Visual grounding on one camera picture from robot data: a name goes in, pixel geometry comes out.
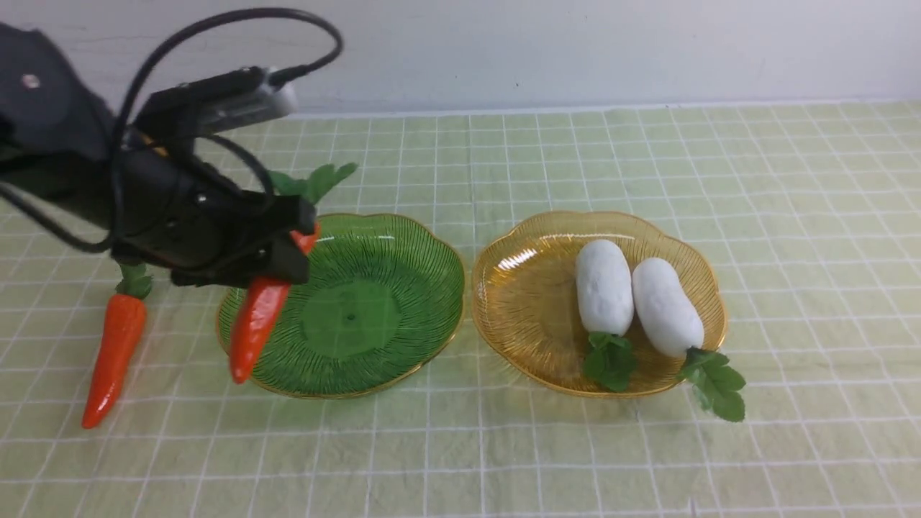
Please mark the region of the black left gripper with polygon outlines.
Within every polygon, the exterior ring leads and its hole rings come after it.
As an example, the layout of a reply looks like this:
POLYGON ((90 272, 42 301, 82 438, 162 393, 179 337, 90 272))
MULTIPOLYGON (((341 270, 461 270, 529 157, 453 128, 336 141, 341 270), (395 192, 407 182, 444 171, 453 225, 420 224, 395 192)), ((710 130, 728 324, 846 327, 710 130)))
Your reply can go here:
POLYGON ((303 196, 274 196, 266 168, 237 145, 262 191, 237 186, 190 147, 177 145, 177 158, 150 145, 127 154, 112 259, 124 271, 168 270, 177 286, 249 286, 257 278, 306 284, 308 256, 278 233, 314 234, 316 206, 303 196))

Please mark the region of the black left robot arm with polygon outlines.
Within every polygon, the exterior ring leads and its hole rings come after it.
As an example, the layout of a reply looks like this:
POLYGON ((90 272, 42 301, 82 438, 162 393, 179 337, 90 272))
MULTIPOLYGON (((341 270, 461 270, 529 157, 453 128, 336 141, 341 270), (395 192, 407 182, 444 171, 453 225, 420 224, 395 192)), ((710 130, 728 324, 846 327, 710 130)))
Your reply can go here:
POLYGON ((116 117, 37 30, 2 26, 2 188, 26 191, 116 235, 119 263, 170 271, 178 286, 305 284, 316 210, 299 196, 241 189, 198 158, 197 106, 142 116, 125 144, 116 117))

